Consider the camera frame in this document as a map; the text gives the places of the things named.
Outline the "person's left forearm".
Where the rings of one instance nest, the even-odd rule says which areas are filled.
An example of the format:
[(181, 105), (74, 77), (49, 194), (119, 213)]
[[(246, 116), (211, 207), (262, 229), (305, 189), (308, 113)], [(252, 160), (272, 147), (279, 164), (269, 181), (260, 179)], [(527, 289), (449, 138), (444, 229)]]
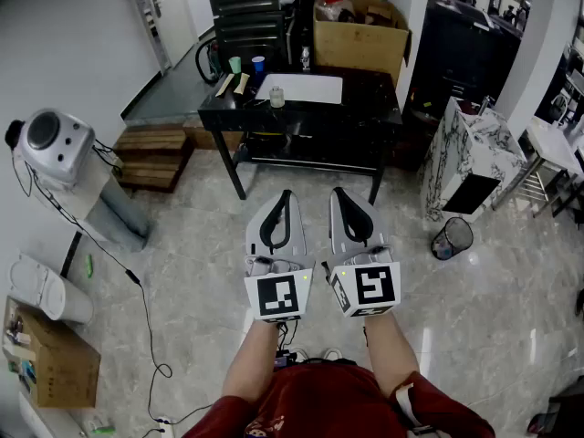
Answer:
[(272, 380), (279, 329), (255, 320), (245, 335), (224, 379), (223, 397), (257, 402)]

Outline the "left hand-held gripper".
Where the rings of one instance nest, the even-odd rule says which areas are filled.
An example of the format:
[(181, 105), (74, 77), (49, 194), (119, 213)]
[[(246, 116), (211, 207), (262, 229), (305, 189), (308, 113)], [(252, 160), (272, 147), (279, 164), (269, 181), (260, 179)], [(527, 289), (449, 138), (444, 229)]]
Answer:
[(247, 225), (245, 248), (244, 281), (254, 318), (267, 323), (300, 319), (307, 311), (315, 259), (304, 255), (299, 201), (292, 191), (277, 193), (259, 207)]

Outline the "white top steel table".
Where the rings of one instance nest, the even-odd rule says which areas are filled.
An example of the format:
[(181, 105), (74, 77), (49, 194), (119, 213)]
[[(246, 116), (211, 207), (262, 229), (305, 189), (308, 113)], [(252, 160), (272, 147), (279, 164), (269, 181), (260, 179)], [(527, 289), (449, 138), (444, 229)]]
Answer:
[[(559, 128), (539, 118), (530, 121), (526, 134), (534, 153), (518, 176), (495, 199), (492, 209), (501, 207), (516, 194), (537, 205), (533, 217), (538, 217), (550, 206), (559, 203), (563, 194), (570, 193), (568, 199), (554, 210), (553, 215), (556, 216), (584, 192), (584, 150), (572, 148)], [(558, 170), (547, 185), (541, 182), (538, 175), (545, 166)]]

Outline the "grey pedestal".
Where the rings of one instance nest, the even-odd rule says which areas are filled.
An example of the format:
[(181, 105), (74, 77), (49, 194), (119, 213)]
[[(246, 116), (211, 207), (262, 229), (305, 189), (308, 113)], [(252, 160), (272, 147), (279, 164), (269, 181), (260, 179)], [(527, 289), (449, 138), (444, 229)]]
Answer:
[(37, 183), (61, 210), (103, 239), (138, 252), (147, 243), (150, 221), (124, 192), (112, 168), (91, 151), (74, 184), (39, 172)]

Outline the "white door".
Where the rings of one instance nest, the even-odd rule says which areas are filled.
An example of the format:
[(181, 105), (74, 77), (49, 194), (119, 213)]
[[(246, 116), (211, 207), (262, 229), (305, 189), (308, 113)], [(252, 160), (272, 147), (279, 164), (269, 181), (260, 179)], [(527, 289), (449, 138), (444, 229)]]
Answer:
[(187, 0), (148, 0), (165, 56), (174, 68), (197, 42)]

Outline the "silver round-faced appliance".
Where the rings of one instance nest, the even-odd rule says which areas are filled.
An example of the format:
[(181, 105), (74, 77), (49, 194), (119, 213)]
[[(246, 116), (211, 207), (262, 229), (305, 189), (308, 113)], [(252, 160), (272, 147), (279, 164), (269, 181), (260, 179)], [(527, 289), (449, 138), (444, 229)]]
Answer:
[(57, 109), (41, 109), (26, 120), (13, 120), (5, 142), (35, 171), (73, 185), (96, 139), (84, 121)]

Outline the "large open cardboard box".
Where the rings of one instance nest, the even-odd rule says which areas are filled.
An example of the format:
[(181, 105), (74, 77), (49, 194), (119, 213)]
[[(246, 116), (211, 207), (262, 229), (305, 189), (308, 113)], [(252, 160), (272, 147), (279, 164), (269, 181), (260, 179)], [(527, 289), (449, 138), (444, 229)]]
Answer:
[(385, 73), (397, 83), (409, 61), (412, 32), (395, 5), (383, 0), (345, 0), (352, 22), (332, 21), (313, 6), (315, 63)]

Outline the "white marble pattern cabinet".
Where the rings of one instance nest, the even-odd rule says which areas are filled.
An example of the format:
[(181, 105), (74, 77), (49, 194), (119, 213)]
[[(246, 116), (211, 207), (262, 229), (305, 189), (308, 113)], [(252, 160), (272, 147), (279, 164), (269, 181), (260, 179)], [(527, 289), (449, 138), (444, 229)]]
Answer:
[(527, 163), (506, 119), (493, 109), (466, 113), (451, 97), (419, 170), (424, 217), (474, 222)]

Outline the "person's right forearm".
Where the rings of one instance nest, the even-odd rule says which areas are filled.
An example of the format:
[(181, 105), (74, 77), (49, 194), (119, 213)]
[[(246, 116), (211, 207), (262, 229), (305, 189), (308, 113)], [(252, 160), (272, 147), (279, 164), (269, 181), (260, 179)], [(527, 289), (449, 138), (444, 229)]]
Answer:
[(366, 317), (364, 328), (375, 380), (382, 394), (390, 398), (419, 370), (418, 360), (391, 312)]

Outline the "wooden plank pallet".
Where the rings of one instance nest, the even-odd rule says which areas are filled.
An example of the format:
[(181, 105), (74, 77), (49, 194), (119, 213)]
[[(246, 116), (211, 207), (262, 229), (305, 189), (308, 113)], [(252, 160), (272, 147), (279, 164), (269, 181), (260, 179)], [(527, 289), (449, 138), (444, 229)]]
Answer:
[(113, 146), (121, 169), (118, 182), (133, 191), (173, 193), (193, 150), (183, 127), (128, 127)]

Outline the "large black counter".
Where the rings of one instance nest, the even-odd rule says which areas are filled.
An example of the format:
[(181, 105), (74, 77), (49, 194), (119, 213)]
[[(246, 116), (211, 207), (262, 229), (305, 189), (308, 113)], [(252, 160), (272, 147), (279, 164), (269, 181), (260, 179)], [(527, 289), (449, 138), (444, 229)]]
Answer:
[(451, 97), (498, 99), (514, 64), (521, 34), (498, 16), (459, 0), (428, 0), (409, 107), (435, 119)]

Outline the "black louvred cabinet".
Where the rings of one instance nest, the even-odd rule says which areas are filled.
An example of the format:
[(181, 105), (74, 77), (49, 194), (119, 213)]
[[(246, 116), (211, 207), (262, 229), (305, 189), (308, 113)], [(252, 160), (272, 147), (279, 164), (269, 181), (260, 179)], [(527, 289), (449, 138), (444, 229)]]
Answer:
[(243, 67), (263, 56), (265, 69), (281, 68), (287, 62), (285, 12), (278, 0), (210, 0), (214, 30), (223, 68), (231, 57), (240, 57)]

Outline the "plastic jug with red cap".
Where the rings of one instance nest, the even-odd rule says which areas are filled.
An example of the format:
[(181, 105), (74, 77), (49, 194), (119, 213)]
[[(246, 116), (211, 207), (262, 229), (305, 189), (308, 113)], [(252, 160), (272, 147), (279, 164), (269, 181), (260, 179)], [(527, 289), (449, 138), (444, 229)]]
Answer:
[(319, 21), (338, 21), (343, 0), (315, 0), (315, 18)]

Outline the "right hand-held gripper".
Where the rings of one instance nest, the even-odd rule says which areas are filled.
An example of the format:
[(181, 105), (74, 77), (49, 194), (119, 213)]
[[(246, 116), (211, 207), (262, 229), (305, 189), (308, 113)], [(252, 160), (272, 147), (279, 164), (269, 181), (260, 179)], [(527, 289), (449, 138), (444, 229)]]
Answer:
[(381, 213), (361, 195), (333, 189), (329, 230), (334, 255), (323, 266), (345, 318), (387, 313), (402, 301), (401, 267), (391, 255)]

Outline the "person's red shirt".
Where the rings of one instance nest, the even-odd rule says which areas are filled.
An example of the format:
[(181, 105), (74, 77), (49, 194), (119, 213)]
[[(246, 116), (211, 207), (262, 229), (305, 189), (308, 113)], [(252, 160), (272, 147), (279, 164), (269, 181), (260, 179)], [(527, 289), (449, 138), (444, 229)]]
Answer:
[[(452, 438), (495, 438), (491, 425), (419, 372), (400, 387), (415, 419)], [(397, 389), (386, 398), (372, 373), (341, 363), (310, 363), (274, 373), (255, 403), (219, 399), (183, 438), (406, 438), (413, 423)]]

